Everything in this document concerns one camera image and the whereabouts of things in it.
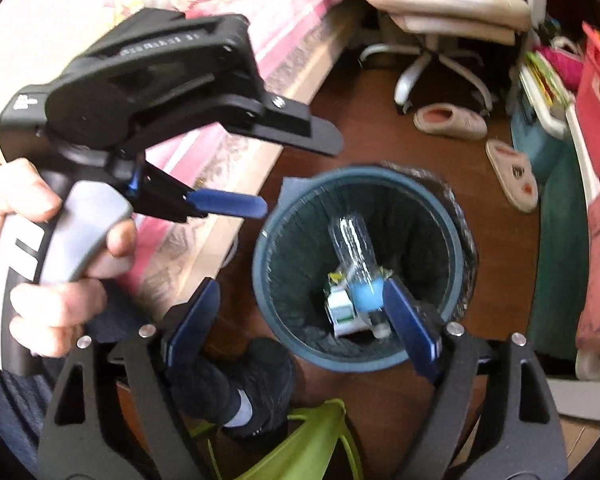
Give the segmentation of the person's left hand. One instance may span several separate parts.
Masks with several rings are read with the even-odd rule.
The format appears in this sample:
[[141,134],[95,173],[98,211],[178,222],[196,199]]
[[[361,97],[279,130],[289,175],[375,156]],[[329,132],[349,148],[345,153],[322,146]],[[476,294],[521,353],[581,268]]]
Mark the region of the person's left hand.
[[0,166],[0,370],[64,356],[106,307],[105,278],[132,266],[129,201],[102,182],[47,177],[18,158]]

